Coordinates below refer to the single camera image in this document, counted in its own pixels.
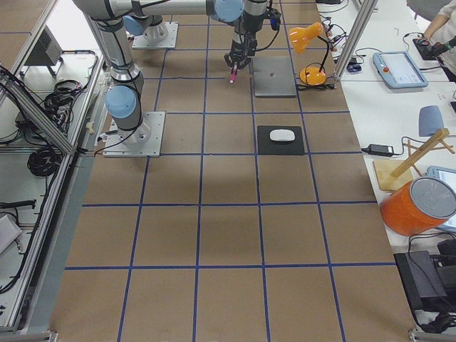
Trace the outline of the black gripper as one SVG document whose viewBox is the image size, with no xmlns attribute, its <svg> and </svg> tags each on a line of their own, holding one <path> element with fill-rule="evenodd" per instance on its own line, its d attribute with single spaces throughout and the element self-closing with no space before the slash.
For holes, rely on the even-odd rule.
<svg viewBox="0 0 456 342">
<path fill-rule="evenodd" d="M 237 63 L 237 69 L 241 70 L 248 66 L 255 56 L 257 47 L 256 34 L 253 32 L 234 32 L 232 45 L 229 53 L 224 54 L 224 60 L 228 66 Z"/>
</svg>

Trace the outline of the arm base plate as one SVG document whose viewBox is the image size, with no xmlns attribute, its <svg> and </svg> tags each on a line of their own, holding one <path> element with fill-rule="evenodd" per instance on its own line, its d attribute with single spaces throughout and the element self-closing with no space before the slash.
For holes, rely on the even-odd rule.
<svg viewBox="0 0 456 342">
<path fill-rule="evenodd" d="M 177 43 L 177 22 L 162 22 L 149 26 L 141 36 L 133 41 L 134 50 L 164 50 L 174 49 Z"/>
<path fill-rule="evenodd" d="M 109 135 L 104 157 L 159 157 L 165 126 L 164 111 L 144 112 L 142 125 L 130 136 L 125 131 Z"/>
</svg>

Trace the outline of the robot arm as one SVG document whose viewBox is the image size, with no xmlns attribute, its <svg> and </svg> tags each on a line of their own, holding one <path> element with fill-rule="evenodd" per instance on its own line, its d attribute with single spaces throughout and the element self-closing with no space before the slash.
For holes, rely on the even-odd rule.
<svg viewBox="0 0 456 342">
<path fill-rule="evenodd" d="M 262 28 L 265 1 L 76 1 L 75 5 L 97 26 L 99 46 L 111 63 L 114 86 L 105 97 L 120 139 L 133 144 L 150 137 L 143 121 L 143 73 L 135 64 L 128 34 L 140 35 L 150 27 L 164 28 L 164 15 L 202 15 L 234 27 L 231 50 L 224 59 L 230 82 L 248 66 L 256 53 L 256 33 Z"/>
<path fill-rule="evenodd" d="M 263 51 L 257 45 L 256 34 L 268 20 L 271 29 L 280 30 L 281 14 L 271 1 L 210 1 L 209 16 L 234 27 L 231 50 L 224 55 L 232 76 L 250 64 L 255 53 Z M 177 35 L 176 22 L 164 22 L 161 15 L 124 16 L 126 31 L 135 37 L 135 43 L 144 43 L 146 49 L 169 48 Z"/>
</svg>

